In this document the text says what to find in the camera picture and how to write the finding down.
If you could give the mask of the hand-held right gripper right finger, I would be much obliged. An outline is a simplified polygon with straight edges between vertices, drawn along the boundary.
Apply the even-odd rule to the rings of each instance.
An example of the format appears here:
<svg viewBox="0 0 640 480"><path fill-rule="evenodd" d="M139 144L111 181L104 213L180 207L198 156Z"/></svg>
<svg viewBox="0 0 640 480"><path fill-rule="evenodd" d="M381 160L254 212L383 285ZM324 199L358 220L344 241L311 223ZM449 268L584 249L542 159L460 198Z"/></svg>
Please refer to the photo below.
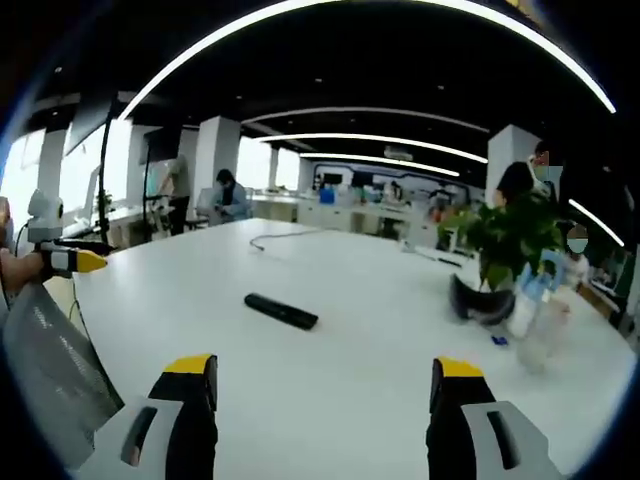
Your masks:
<svg viewBox="0 0 640 480"><path fill-rule="evenodd" d="M468 362L433 361L426 449L431 479L561 479L547 437L498 401Z"/></svg>

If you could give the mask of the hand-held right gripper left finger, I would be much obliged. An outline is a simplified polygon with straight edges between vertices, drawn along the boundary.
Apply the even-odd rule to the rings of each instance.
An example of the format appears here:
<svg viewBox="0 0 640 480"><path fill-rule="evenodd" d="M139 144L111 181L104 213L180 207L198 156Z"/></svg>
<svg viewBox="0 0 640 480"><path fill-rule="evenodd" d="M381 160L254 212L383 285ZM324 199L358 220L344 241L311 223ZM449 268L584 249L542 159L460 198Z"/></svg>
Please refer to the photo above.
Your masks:
<svg viewBox="0 0 640 480"><path fill-rule="evenodd" d="M218 429L217 357L167 366L149 393L123 406L94 437L76 479L212 479Z"/></svg>

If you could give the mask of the person's left hand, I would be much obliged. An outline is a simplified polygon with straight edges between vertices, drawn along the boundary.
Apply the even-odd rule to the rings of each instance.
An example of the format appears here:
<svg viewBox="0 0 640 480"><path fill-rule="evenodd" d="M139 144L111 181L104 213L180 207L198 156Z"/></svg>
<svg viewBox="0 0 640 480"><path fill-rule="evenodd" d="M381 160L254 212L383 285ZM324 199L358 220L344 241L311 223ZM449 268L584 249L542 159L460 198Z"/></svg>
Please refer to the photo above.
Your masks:
<svg viewBox="0 0 640 480"><path fill-rule="evenodd" d="M18 293L26 284L38 280L44 270L40 253L16 257L8 249L1 250L1 283L7 295Z"/></svg>

